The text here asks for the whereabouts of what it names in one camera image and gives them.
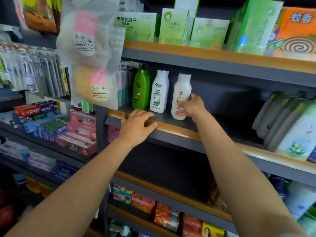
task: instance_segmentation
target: person's left hand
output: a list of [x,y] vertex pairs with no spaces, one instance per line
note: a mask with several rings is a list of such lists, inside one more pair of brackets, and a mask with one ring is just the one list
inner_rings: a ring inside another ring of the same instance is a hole
[[145,127],[145,121],[152,116],[155,116],[154,113],[139,109],[134,110],[128,119],[125,118],[125,114],[122,115],[119,138],[127,139],[133,147],[142,143],[158,125],[154,122]]

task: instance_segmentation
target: pink toothpaste box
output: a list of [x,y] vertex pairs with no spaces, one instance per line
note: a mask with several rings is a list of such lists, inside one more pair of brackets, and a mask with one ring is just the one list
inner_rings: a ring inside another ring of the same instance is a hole
[[72,121],[67,122],[66,125],[69,132],[87,137],[92,141],[95,141],[97,138],[96,127],[90,125],[81,125],[80,123]]
[[57,143],[86,156],[91,156],[97,151],[96,141],[92,141],[72,132],[58,136]]
[[95,115],[84,113],[82,111],[73,111],[70,113],[70,120],[72,123],[81,126],[92,126],[95,128]]

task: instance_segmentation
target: hand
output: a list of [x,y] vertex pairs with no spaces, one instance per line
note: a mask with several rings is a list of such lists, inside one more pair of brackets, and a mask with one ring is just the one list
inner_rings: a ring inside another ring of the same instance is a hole
[[149,126],[145,127],[145,121],[149,118],[155,116],[152,112],[134,110],[128,119],[125,118],[125,114],[121,117],[121,130],[119,133],[119,138],[127,139],[133,147],[142,143],[148,135],[156,129],[158,123],[151,123]]
[[196,115],[207,111],[204,107],[203,100],[196,94],[191,94],[191,100],[189,101],[179,101],[178,105],[182,107],[184,110],[177,111],[177,116],[190,116],[192,120],[195,122],[194,118]]

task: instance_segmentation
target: spiral graphic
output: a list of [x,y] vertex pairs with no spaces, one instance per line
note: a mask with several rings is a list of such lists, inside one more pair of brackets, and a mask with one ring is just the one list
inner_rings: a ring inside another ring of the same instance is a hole
[[316,40],[309,37],[291,37],[284,42],[282,50],[314,54],[316,52]]

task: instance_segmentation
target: forearm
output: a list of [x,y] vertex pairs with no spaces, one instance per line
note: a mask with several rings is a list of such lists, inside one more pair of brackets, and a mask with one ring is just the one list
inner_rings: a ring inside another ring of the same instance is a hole
[[216,183],[240,236],[304,234],[266,177],[208,112],[195,117]]
[[18,222],[7,237],[83,236],[132,145],[115,139],[106,149]]

